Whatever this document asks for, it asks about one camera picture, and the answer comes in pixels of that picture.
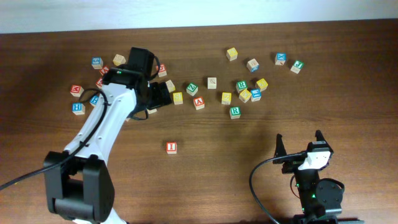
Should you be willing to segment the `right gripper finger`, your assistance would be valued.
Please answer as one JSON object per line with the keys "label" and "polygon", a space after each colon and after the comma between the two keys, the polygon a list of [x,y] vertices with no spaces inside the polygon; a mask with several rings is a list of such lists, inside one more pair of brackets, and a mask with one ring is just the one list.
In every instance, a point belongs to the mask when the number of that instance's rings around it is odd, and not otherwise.
{"label": "right gripper finger", "polygon": [[317,142],[322,142],[322,143],[326,143],[325,138],[323,137],[323,134],[320,130],[316,130],[315,131],[315,138]]}
{"label": "right gripper finger", "polygon": [[287,152],[285,150],[285,146],[282,140],[282,135],[277,134],[276,136],[276,145],[275,145],[275,153],[274,153],[274,158],[286,156]]}

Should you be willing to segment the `yellow C block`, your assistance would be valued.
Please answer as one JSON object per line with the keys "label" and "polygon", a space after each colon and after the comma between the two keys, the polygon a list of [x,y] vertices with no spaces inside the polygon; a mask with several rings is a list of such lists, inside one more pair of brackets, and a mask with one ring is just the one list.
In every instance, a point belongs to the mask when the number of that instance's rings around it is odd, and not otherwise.
{"label": "yellow C block", "polygon": [[157,112],[157,109],[147,109],[147,112],[149,113],[149,114],[152,114],[152,113],[156,113]]}

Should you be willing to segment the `red I block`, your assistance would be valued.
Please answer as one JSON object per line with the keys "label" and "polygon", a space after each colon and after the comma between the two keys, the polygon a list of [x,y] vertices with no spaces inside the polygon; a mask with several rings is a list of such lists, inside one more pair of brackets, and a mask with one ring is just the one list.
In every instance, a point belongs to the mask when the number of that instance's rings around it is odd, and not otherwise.
{"label": "red I block", "polygon": [[177,153],[177,143],[176,142],[167,142],[166,143],[166,152],[167,152],[167,154],[176,154]]}

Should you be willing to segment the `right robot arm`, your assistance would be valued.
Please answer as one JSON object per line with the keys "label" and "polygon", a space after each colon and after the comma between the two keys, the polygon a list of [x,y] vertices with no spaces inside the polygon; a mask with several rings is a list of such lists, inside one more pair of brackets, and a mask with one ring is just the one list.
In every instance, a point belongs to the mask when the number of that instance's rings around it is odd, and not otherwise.
{"label": "right robot arm", "polygon": [[295,215],[292,223],[364,223],[357,218],[339,219],[345,186],[335,179],[323,178],[319,172],[329,165],[334,151],[321,131],[315,132],[316,140],[307,149],[288,154],[282,135],[276,136],[274,164],[282,164],[283,174],[292,174],[296,181],[302,214]]}

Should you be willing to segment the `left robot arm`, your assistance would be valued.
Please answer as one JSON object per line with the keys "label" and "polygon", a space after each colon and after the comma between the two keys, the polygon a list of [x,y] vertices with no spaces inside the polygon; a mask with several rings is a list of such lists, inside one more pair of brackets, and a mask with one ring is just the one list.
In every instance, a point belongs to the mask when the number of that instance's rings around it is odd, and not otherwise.
{"label": "left robot arm", "polygon": [[114,209],[108,158],[126,119],[171,104],[167,85],[153,81],[159,63],[149,50],[133,47],[128,61],[92,90],[98,102],[79,133],[63,152],[50,151],[44,160],[49,212],[75,223],[124,223]]}

